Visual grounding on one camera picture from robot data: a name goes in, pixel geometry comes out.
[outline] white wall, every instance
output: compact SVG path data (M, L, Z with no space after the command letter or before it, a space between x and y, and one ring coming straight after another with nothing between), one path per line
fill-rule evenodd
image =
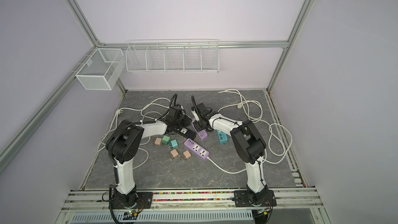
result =
M0 0L0 149L91 48L62 0Z
M304 0L77 0L105 43L287 40Z
M0 149L91 48L62 0L0 0ZM54 223L120 99L79 82L0 175L1 223Z
M316 0L272 95L332 223L396 223L398 0Z
M218 73L143 73L124 71L126 89L266 88L282 54L282 48L220 49Z

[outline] wire basket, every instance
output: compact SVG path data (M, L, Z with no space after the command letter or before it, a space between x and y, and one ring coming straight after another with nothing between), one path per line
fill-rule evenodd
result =
M217 42L129 44L126 51L127 71L151 72L218 72Z
M121 49L97 48L76 77L87 90L112 90L125 65Z

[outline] white wire basket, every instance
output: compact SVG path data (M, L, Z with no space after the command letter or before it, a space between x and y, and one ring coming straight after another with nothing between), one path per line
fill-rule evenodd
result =
M112 90L125 65L121 49L97 48L76 77L87 90Z
M130 43L126 51L127 71L218 72L218 42Z

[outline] black mounting plate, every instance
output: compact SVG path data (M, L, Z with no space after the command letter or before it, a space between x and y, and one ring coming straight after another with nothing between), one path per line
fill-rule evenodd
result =
M153 192L137 192L138 198L137 198L137 205L134 206L134 208L141 209L142 206L144 205L144 208L150 208L152 204L152 196ZM122 204L120 204L120 200L117 198L112 200L112 209L126 209Z
M252 204L249 203L249 197L247 190L235 190L234 191L235 198L235 206L236 207L253 207ZM271 207L276 206L275 195L272 190L267 190L265 198L271 203ZM261 207L269 207L267 201L264 201L261 204Z

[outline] white mesh basket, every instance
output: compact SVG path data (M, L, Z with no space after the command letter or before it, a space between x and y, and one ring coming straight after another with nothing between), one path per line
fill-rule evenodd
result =
M97 48L76 73L88 90L112 90L125 67L121 49Z
M127 71L151 72L218 72L219 53L216 42L196 44L129 45Z

